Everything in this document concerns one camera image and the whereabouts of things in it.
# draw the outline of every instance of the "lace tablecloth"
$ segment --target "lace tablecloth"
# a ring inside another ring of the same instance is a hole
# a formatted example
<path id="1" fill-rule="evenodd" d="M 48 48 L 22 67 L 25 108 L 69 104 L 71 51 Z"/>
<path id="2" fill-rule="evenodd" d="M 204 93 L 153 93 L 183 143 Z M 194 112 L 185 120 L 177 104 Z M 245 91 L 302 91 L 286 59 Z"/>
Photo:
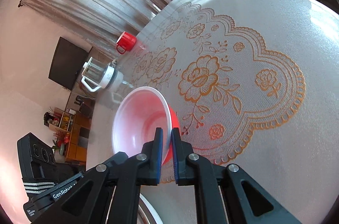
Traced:
<path id="1" fill-rule="evenodd" d="M 339 193 L 338 33 L 338 15 L 314 0 L 174 0 L 119 60 L 128 84 L 113 98 L 158 89 L 196 153 L 235 160 L 301 222 L 320 223 Z M 174 180 L 172 161 L 161 180 Z"/>

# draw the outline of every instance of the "blue gripper pad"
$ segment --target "blue gripper pad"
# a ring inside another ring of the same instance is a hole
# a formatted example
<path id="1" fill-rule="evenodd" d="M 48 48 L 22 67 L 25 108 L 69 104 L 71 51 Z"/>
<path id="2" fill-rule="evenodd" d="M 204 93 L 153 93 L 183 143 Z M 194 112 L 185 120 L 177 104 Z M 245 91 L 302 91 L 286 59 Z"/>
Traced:
<path id="1" fill-rule="evenodd" d="M 178 173 L 179 161 L 178 161 L 178 155 L 177 155 L 176 141 L 175 141 L 174 138 L 175 138 L 174 132 L 173 132 L 173 129 L 172 129 L 171 141 L 172 141 L 172 153 L 173 153 L 174 179 L 175 179 L 175 183 L 178 184 L 178 182 L 179 182 L 179 173 Z"/>
<path id="2" fill-rule="evenodd" d="M 156 179 L 157 184 L 160 183 L 161 176 L 161 164 L 162 164 L 162 143 L 163 143 L 163 130 L 159 127 L 155 130 L 154 142 L 158 144 L 156 149 L 152 150 L 152 158 L 156 158 L 155 167 L 156 167 Z"/>

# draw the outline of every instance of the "electric kettle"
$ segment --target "electric kettle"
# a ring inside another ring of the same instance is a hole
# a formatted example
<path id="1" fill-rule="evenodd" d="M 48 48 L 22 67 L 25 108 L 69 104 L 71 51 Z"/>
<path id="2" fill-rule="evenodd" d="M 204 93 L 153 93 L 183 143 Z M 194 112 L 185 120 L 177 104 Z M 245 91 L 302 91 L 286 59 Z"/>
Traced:
<path id="1" fill-rule="evenodd" d="M 111 67 L 111 63 L 106 65 L 96 59 L 93 59 L 93 57 L 91 57 L 88 62 L 84 63 L 83 68 L 84 70 L 81 74 L 81 82 L 90 92 L 95 92 L 100 88 L 105 88 L 111 81 L 114 73 L 114 68 Z M 86 80 L 94 84 L 96 87 L 91 88 Z"/>

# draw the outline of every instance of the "orange floral pattern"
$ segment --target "orange floral pattern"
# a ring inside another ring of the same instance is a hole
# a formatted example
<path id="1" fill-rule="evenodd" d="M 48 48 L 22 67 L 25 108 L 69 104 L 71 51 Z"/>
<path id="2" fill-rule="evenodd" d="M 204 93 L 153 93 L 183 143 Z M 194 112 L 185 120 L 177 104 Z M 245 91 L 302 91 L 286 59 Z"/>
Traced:
<path id="1" fill-rule="evenodd" d="M 204 29 L 205 29 L 205 25 L 198 23 L 189 29 L 186 37 L 188 39 L 194 39 L 195 37 L 199 36 L 202 32 L 204 32 Z"/>
<path id="2" fill-rule="evenodd" d="M 162 78 L 165 73 L 168 73 L 172 69 L 176 54 L 177 51 L 175 47 L 168 47 L 161 51 L 157 57 L 152 60 L 150 68 L 146 72 L 147 76 L 152 80 Z"/>
<path id="3" fill-rule="evenodd" d="M 277 73 L 273 69 L 263 69 L 256 75 L 255 83 L 262 91 L 267 91 L 271 88 L 271 91 L 267 93 L 268 97 L 274 95 L 278 98 L 278 90 L 281 88 L 281 83 L 276 85 L 277 80 Z"/>
<path id="4" fill-rule="evenodd" d="M 197 102 L 201 96 L 208 95 L 218 82 L 216 74 L 220 65 L 217 57 L 206 55 L 189 64 L 181 74 L 178 88 L 186 101 Z"/>
<path id="5" fill-rule="evenodd" d="M 211 30 L 212 30 L 212 31 L 216 31 L 218 28 L 219 28 L 219 25 L 214 24 L 214 25 L 211 27 Z"/>
<path id="6" fill-rule="evenodd" d="M 237 42 L 234 46 L 233 49 L 235 52 L 240 52 L 242 49 L 245 48 L 245 45 L 242 42 Z"/>
<path id="7" fill-rule="evenodd" d="M 225 127 L 222 124 L 215 124 L 210 127 L 208 131 L 211 140 L 216 140 L 223 137 L 225 132 Z"/>
<path id="8" fill-rule="evenodd" d="M 166 39 L 169 36 L 171 36 L 174 31 L 178 30 L 180 26 L 180 21 L 176 21 L 171 23 L 169 26 L 166 27 L 166 29 L 161 33 L 160 39 Z"/>
<path id="9" fill-rule="evenodd" d="M 138 80 L 143 75 L 145 75 L 147 68 L 150 66 L 151 61 L 152 61 L 152 52 L 148 52 L 141 58 L 138 58 L 136 62 L 137 65 L 134 67 L 132 77 L 136 77 L 136 79 Z"/>

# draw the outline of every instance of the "wooden cabinet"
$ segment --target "wooden cabinet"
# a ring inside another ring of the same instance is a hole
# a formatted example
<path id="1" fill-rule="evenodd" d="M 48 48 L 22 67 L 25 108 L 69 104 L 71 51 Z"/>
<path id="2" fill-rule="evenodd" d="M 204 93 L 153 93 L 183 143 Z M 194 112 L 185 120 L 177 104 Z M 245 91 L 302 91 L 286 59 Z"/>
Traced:
<path id="1" fill-rule="evenodd" d="M 74 118 L 70 141 L 67 145 L 66 162 L 86 162 L 89 130 L 90 119 L 82 113 L 77 112 Z"/>

